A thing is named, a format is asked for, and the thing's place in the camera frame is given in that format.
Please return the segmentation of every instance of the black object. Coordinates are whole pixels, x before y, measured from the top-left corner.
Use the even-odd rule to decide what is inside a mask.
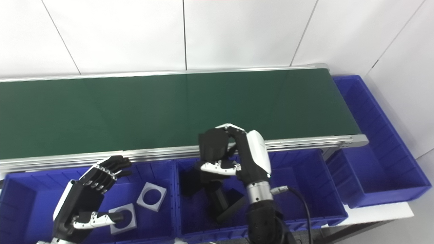
[[[209,214],[218,224],[225,222],[246,203],[244,195],[235,189],[225,193],[221,187],[206,187],[205,193],[211,201]]]
[[[273,200],[250,204],[247,210],[251,244],[296,244]]]
[[[244,194],[235,189],[225,192],[222,188],[223,179],[228,176],[203,172],[196,169],[179,173],[180,190],[183,196],[189,197],[204,188],[210,201],[209,216],[221,224],[229,219],[246,203]]]

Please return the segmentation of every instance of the gray floor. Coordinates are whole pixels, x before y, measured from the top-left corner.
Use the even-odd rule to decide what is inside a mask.
[[[324,228],[324,229],[315,229],[312,230],[312,238],[313,240],[315,239],[321,239],[322,236],[326,236],[329,235],[329,229],[328,228]],[[307,235],[307,231],[297,231],[297,232],[293,232],[294,238],[297,242],[297,244],[309,244],[309,238]],[[247,240],[245,238],[241,238],[241,239],[233,239],[233,240],[227,240],[227,241],[215,241],[215,242],[204,242],[201,244],[249,244],[247,242]]]

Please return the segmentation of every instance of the robotic hand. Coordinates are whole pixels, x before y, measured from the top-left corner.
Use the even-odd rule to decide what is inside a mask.
[[[228,150],[229,137],[235,146]],[[236,175],[247,190],[248,236],[251,244],[288,244],[295,239],[277,210],[270,185],[271,164],[264,139],[255,130],[224,124],[199,135],[201,171],[221,176]],[[228,158],[238,151],[240,164],[229,164]]]
[[[130,175],[128,158],[120,155],[106,158],[94,164],[79,180],[71,180],[66,186],[53,214],[53,239],[37,244],[78,244],[94,228],[118,223],[122,213],[97,212],[104,194],[120,177]]]

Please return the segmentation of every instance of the robotic finger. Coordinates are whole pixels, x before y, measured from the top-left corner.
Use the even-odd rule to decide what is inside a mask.
[[[94,228],[122,221],[124,216],[121,212],[105,213],[98,212],[98,209],[104,194],[116,181],[132,173],[124,170],[131,165],[128,158],[111,156],[92,165],[80,179],[68,182],[53,213],[51,243],[78,244]]]
[[[80,212],[74,217],[75,229],[94,229],[97,227],[107,226],[121,222],[124,216],[121,212],[106,213],[106,212]]]

